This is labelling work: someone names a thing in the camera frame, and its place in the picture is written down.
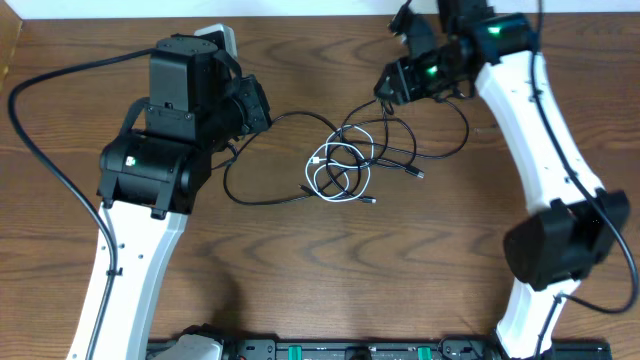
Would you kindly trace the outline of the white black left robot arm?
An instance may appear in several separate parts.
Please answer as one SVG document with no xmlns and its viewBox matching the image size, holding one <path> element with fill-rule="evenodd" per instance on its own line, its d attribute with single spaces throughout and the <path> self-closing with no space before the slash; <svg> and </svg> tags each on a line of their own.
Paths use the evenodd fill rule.
<svg viewBox="0 0 640 360">
<path fill-rule="evenodd" d="M 130 105 L 100 156 L 97 193 L 106 229 L 72 359 L 145 356 L 164 274 L 213 155 L 272 124 L 264 91 L 242 72 L 226 25 L 160 40 L 149 79 L 148 95 Z"/>
</svg>

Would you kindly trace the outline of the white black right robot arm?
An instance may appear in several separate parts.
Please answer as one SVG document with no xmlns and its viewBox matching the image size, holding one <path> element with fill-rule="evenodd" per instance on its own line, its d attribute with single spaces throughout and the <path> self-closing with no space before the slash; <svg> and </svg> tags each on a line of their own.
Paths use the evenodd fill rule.
<svg viewBox="0 0 640 360">
<path fill-rule="evenodd" d="M 468 82 L 494 115 L 518 170 L 528 217 L 503 248 L 514 283 L 489 359 L 549 359 L 564 305 L 613 245 L 630 213 L 625 193 L 607 191 L 587 165 L 555 101 L 540 49 L 541 28 L 525 15 L 497 15 L 482 1 L 444 1 L 439 44 L 429 23 L 403 6 L 389 28 L 409 53 L 384 67 L 374 88 L 384 103 L 458 97 Z"/>
</svg>

